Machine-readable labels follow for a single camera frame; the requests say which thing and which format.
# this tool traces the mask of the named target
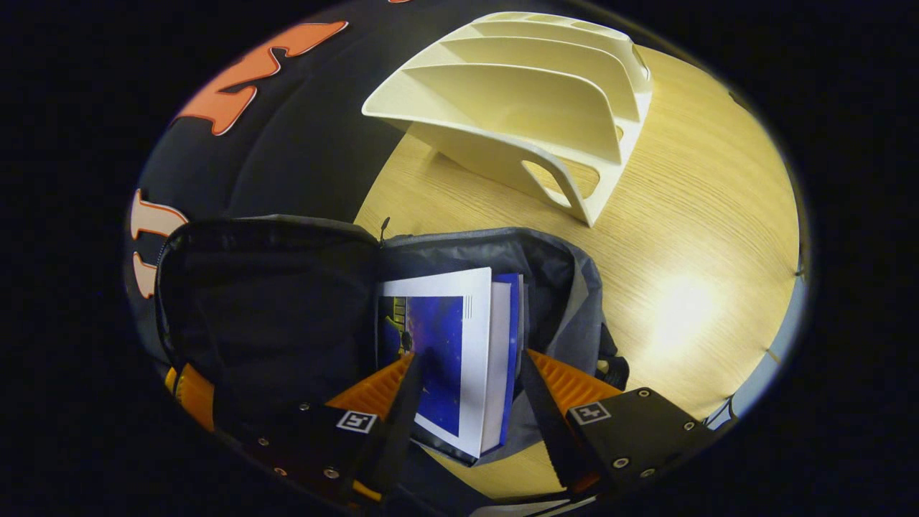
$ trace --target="wood grain surface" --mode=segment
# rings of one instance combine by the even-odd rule
[[[406,135],[355,220],[387,236],[528,226],[584,249],[603,277],[609,329],[631,376],[702,419],[750,375],[789,305],[798,215],[782,159],[707,73],[639,48],[653,100],[594,228],[462,169]],[[573,167],[580,188],[596,178]],[[542,443],[473,468],[437,460],[493,497],[560,490]]]

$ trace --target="file organizer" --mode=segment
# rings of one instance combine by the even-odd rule
[[[652,99],[651,71],[614,29],[537,13],[478,18],[403,64],[364,102],[470,171],[593,226]],[[596,171],[584,198],[560,158]],[[530,168],[547,170],[563,194]]]

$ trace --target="orange lettering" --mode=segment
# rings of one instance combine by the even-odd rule
[[[258,88],[250,85],[234,93],[222,90],[276,74],[281,65],[271,53],[271,49],[283,50],[285,57],[298,56],[328,40],[345,27],[346,21],[306,23],[278,34],[214,77],[182,108],[176,118],[205,119],[211,122],[210,132],[215,135],[226,133],[255,98]]]
[[[130,206],[130,236],[137,240],[141,232],[168,237],[176,228],[188,222],[185,215],[171,206],[147,202],[141,199],[141,190],[134,192]],[[156,281],[156,266],[147,264],[141,254],[134,252],[134,279],[144,298],[153,296]]]

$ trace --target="black fabric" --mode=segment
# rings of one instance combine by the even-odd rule
[[[372,373],[372,238],[269,221],[188,224],[158,275],[168,346],[243,419],[325,401]]]
[[[600,352],[597,354],[597,359],[606,361],[609,369],[605,373],[597,370],[596,378],[620,391],[625,391],[626,381],[629,380],[629,363],[624,357],[617,357],[618,353],[619,348],[613,341],[613,335],[609,333],[609,328],[604,323],[600,327]]]

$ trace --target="orange plastic part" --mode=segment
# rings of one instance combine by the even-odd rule
[[[166,387],[172,391],[176,371],[170,369],[166,375]],[[198,373],[191,364],[186,364],[178,378],[176,400],[201,427],[214,432],[214,385]]]
[[[569,364],[537,351],[527,350],[527,352],[539,369],[562,415],[567,414],[568,409],[576,406],[622,394],[615,387]]]
[[[170,367],[169,373],[166,374],[166,389],[169,390],[169,395],[172,395],[173,385],[176,383],[176,369]]]
[[[364,486],[363,483],[361,483],[360,481],[357,481],[356,479],[354,480],[354,483],[351,484],[351,488],[353,488],[354,491],[357,492],[358,494],[364,497],[370,498],[372,500],[375,500],[377,502],[380,502],[383,499],[382,494],[380,494],[377,491],[371,490],[370,488],[367,488],[366,486]]]
[[[399,361],[349,387],[325,405],[330,408],[373,413],[380,415],[385,421],[413,357],[414,352],[404,355]]]

